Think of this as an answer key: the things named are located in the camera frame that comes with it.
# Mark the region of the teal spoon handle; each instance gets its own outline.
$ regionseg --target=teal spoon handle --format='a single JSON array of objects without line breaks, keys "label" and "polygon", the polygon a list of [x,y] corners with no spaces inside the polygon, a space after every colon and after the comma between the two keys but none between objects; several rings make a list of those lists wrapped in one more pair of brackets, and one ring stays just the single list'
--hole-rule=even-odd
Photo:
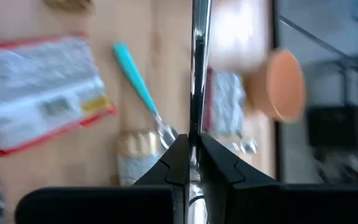
[{"label": "teal spoon handle", "polygon": [[140,75],[131,53],[125,44],[114,44],[112,51],[116,54],[117,60],[124,71],[126,77],[135,88],[136,92],[142,98],[146,106],[152,112],[153,116],[158,115],[157,107],[154,104],[153,98],[150,95],[146,84]]}]

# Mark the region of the red and white packet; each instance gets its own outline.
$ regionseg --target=red and white packet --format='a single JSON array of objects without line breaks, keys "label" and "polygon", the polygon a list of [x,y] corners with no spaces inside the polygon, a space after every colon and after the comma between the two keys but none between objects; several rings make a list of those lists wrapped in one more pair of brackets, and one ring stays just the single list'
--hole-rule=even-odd
[{"label": "red and white packet", "polygon": [[84,34],[0,42],[0,156],[115,112]]}]

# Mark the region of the wooden surface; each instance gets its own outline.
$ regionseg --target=wooden surface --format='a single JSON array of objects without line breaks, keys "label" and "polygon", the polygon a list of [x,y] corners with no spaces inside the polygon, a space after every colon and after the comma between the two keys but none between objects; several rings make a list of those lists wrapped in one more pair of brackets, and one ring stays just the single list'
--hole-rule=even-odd
[{"label": "wooden surface", "polygon": [[[267,56],[267,0],[216,0],[211,20],[210,62],[214,68],[242,73]],[[24,194],[45,186],[109,185],[116,174],[114,138],[120,131],[153,129],[154,122],[111,53],[125,42],[148,85],[162,118],[187,133],[190,103],[191,1],[96,0],[87,14],[47,9],[41,0],[0,0],[0,40],[89,33],[89,41],[108,95],[119,115],[105,118],[38,147],[0,158],[0,184],[8,221]],[[242,156],[273,175],[270,123],[249,114],[246,133],[256,138],[259,153]]]}]

